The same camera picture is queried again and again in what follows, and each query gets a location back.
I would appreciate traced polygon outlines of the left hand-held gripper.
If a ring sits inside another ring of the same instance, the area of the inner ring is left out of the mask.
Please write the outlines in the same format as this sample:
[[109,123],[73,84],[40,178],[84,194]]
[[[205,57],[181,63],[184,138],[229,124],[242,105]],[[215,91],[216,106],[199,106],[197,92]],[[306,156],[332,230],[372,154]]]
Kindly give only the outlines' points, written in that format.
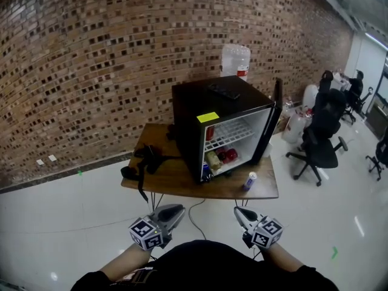
[[183,219],[185,211],[183,205],[169,204],[158,207],[150,216],[138,218],[129,227],[133,242],[143,250],[163,249],[172,240],[172,231]]

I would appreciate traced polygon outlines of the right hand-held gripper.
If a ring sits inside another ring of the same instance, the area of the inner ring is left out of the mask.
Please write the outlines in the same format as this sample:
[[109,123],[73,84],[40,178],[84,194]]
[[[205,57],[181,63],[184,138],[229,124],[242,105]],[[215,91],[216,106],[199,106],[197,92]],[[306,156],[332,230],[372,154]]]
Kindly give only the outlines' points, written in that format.
[[247,207],[235,206],[233,212],[239,225],[246,229],[242,240],[248,248],[269,249],[283,234],[284,227],[276,219],[263,217]]

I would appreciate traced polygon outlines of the blue white can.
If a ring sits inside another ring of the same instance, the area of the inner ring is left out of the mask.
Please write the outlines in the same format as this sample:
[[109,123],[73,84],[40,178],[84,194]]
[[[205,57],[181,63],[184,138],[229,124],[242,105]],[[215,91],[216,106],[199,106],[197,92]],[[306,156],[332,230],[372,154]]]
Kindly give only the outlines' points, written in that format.
[[257,174],[255,172],[250,172],[248,174],[248,177],[245,181],[245,183],[242,185],[242,188],[244,191],[248,191],[252,188],[252,186],[254,185],[255,181],[257,179]]

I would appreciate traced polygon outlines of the black mini fridge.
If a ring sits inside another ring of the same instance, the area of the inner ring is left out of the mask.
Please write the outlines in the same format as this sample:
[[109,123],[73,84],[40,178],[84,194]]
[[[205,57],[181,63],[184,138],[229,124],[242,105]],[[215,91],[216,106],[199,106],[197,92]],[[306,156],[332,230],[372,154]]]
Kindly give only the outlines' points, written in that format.
[[[238,92],[240,97],[232,101],[218,96],[208,91],[210,84]],[[222,163],[219,170],[211,169],[213,178],[243,164],[257,165],[260,162],[282,112],[283,82],[276,78],[273,94],[267,97],[237,76],[210,78],[174,85],[172,97],[177,148],[195,182],[202,183],[202,164],[207,162],[204,143],[208,126],[243,118],[254,131],[254,135],[248,138],[211,150],[218,154],[234,148],[238,153],[236,160]],[[205,123],[196,118],[210,112],[216,112],[219,118]]]

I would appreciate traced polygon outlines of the person's left forearm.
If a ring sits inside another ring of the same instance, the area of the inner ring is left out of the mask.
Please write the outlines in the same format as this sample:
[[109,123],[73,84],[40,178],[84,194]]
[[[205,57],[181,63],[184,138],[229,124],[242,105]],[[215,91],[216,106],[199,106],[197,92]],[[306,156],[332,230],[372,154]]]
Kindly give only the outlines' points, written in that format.
[[133,271],[144,267],[149,262],[151,252],[151,250],[143,250],[137,244],[132,244],[119,256],[102,267],[100,271],[110,281],[119,281]]

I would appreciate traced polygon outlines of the wooden table with hairpin legs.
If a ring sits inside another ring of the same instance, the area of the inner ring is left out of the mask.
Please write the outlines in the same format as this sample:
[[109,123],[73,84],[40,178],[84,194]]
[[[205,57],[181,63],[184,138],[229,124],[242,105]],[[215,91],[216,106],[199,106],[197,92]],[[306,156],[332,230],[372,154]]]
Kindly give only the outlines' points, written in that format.
[[[257,179],[248,191],[243,190],[248,174]],[[243,164],[230,177],[220,176],[209,183],[197,184],[182,159],[164,161],[154,174],[145,173],[143,191],[163,195],[205,199],[264,200],[279,197],[272,160],[263,158],[257,165]]]

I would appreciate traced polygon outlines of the person's black shirt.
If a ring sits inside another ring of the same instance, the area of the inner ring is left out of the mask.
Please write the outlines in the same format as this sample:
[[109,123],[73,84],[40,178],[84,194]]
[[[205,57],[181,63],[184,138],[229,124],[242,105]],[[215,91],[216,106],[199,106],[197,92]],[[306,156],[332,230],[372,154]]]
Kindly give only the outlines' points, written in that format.
[[100,271],[86,273],[71,291],[339,291],[316,268],[285,272],[215,241],[180,244],[157,260],[112,282]]

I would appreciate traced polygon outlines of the pale green bottle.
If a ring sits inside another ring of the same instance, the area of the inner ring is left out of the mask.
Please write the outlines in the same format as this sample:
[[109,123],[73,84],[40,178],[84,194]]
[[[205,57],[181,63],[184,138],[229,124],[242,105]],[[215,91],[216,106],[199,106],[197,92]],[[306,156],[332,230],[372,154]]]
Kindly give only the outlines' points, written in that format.
[[206,160],[209,167],[214,171],[219,170],[222,167],[222,162],[214,151],[206,152]]

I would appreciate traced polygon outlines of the clear water jug red cap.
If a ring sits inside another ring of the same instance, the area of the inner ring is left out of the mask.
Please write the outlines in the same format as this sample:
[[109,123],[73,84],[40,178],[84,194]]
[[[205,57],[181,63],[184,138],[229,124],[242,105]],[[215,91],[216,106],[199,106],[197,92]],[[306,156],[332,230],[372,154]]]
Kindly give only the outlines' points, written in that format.
[[283,131],[283,140],[288,143],[296,143],[303,134],[306,125],[306,116],[303,112],[296,112],[290,118]]

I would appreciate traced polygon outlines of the cardboard box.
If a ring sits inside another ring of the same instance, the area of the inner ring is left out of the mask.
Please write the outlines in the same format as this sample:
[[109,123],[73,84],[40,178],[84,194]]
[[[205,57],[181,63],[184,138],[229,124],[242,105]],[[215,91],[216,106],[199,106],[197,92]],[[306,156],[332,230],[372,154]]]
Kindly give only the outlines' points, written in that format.
[[289,121],[289,118],[290,118],[289,116],[285,116],[285,115],[280,116],[278,123],[276,125],[275,133],[281,133],[284,131]]

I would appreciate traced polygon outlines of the yellow sticker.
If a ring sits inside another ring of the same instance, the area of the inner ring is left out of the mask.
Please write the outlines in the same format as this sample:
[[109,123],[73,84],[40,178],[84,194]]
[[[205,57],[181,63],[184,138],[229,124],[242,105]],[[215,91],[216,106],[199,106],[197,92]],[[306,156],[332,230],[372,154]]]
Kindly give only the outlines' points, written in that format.
[[215,119],[218,119],[219,116],[217,115],[216,112],[210,112],[210,113],[206,113],[203,115],[199,115],[196,118],[198,119],[198,121],[200,123],[205,123],[205,122],[209,122],[209,121],[213,121]]

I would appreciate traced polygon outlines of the black mesh office chair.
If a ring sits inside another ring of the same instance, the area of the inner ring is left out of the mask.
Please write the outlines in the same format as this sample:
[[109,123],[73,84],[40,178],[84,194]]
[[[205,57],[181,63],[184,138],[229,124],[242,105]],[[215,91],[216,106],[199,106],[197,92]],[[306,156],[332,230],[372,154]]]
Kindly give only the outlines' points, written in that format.
[[339,143],[335,146],[331,138],[341,127],[340,119],[346,109],[345,94],[337,89],[332,89],[333,73],[326,70],[319,81],[318,93],[311,108],[311,123],[304,129],[302,143],[299,149],[303,155],[287,152],[286,157],[294,157],[304,161],[305,165],[294,175],[297,180],[310,167],[316,178],[316,185],[319,187],[322,179],[318,169],[335,169],[338,167],[336,151],[343,148],[348,150],[347,144],[342,137],[338,138]]

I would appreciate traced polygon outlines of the black remote control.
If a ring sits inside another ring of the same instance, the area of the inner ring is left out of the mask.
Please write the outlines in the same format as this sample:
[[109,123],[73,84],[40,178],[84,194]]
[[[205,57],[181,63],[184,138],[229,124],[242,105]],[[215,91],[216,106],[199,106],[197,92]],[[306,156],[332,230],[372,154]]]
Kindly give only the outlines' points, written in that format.
[[219,86],[218,84],[210,84],[208,86],[208,91],[232,101],[237,100],[240,97],[238,92],[226,89],[225,87]]

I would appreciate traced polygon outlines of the large clear water jug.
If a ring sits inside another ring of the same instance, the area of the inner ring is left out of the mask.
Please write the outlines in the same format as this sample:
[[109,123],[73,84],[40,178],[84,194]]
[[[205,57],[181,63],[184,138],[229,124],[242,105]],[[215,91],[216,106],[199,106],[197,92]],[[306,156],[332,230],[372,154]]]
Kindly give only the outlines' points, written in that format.
[[247,82],[251,51],[239,44],[224,44],[220,76],[237,76]]

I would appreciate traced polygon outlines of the long ceiling light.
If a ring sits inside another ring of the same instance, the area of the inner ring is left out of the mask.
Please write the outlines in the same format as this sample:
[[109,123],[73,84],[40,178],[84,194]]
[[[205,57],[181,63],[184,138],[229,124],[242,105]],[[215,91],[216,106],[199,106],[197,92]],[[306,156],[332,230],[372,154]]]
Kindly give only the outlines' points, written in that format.
[[388,52],[388,45],[386,45],[385,43],[381,42],[379,39],[377,39],[376,37],[374,37],[373,35],[371,35],[370,33],[365,33],[365,35],[371,39],[373,42],[377,43],[379,46],[381,46],[385,51]]

